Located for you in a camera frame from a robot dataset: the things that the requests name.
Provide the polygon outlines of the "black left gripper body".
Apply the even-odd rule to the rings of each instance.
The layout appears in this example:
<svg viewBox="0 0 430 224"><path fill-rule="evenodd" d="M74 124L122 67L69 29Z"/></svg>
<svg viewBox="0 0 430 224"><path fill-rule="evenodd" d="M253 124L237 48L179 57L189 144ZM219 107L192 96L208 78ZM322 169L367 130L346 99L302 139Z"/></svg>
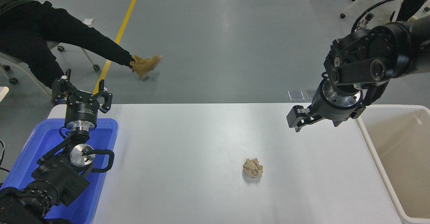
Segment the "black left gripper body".
<svg viewBox="0 0 430 224"><path fill-rule="evenodd" d="M99 103L90 102L92 94L80 91L77 94L70 94L67 98L67 108L65 124L75 121L87 121L96 124L98 120Z"/></svg>

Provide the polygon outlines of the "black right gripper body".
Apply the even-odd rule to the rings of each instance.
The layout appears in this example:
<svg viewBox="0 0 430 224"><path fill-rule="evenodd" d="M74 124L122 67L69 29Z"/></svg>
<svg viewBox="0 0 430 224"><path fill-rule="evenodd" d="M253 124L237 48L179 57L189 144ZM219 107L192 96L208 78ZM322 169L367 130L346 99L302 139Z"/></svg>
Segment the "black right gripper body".
<svg viewBox="0 0 430 224"><path fill-rule="evenodd" d="M343 121L352 114L361 101L361 91L347 92L330 83L320 83L309 106L310 115Z"/></svg>

